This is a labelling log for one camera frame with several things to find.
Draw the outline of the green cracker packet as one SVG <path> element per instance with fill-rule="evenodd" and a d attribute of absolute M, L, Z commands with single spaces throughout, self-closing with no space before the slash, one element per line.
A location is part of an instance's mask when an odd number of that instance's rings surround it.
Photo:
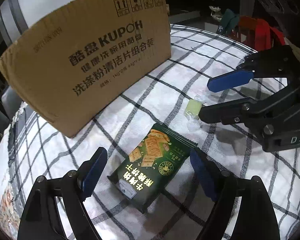
<path fill-rule="evenodd" d="M 156 123 L 108 179 L 136 209 L 145 213 L 196 146 Z"/>

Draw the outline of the floral patterned table mat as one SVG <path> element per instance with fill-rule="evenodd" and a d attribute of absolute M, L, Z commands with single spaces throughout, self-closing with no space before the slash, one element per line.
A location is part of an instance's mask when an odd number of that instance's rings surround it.
<path fill-rule="evenodd" d="M 0 226 L 3 232 L 6 233 L 10 239 L 17 239 L 20 216 L 14 208 L 13 201 L 13 190 L 9 184 L 6 187 L 0 202 Z"/>

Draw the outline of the red child chair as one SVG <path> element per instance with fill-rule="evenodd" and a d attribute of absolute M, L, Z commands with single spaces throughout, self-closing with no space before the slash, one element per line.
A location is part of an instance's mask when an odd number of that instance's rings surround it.
<path fill-rule="evenodd" d="M 279 29 L 271 27 L 263 19 L 241 16 L 238 25 L 230 32 L 230 38 L 241 42 L 256 51 L 284 46 L 284 35 Z"/>

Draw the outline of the pale green wrapped candy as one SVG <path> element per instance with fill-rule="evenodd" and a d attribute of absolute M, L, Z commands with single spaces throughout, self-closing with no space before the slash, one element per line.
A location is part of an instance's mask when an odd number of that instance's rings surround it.
<path fill-rule="evenodd" d="M 199 113 L 204 102 L 204 98 L 200 95 L 196 95 L 194 99 L 190 99 L 188 101 L 188 104 L 184 111 L 184 115 L 187 119 L 187 129 L 190 132 L 195 132 L 200 129 L 203 123 L 199 118 Z"/>

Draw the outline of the dark green cloth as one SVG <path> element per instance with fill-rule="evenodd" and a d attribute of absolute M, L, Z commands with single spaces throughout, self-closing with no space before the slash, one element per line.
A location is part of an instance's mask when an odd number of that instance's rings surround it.
<path fill-rule="evenodd" d="M 228 35 L 232 32 L 232 30 L 239 23 L 239 14 L 235 14 L 230 9 L 226 9 L 220 23 L 218 29 L 216 31 L 219 35 Z"/>

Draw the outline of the black white plaid tablecloth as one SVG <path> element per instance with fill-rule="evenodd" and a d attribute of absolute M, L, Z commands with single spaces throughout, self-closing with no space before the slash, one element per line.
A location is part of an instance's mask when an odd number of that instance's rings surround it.
<path fill-rule="evenodd" d="M 146 74 L 68 138 L 22 103 L 0 143 L 0 229 L 16 239 L 35 180 L 62 178 L 99 147 L 108 161 L 85 209 L 102 239 L 196 239 L 213 207 L 190 159 L 176 144 L 195 144 L 222 171 L 259 176 L 273 205 L 281 239 L 300 229 L 300 148 L 264 152 L 239 121 L 206 124 L 186 114 L 204 106 L 263 100 L 287 85 L 255 78 L 219 93 L 210 78 L 230 72 L 253 50 L 229 38 L 171 27 L 171 57 Z"/>

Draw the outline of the brown cardboard box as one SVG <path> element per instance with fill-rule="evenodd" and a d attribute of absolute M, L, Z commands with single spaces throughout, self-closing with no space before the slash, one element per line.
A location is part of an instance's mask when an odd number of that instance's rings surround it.
<path fill-rule="evenodd" d="M 74 0 L 0 57 L 16 93 L 74 137 L 100 110 L 171 57 L 165 0 Z"/>

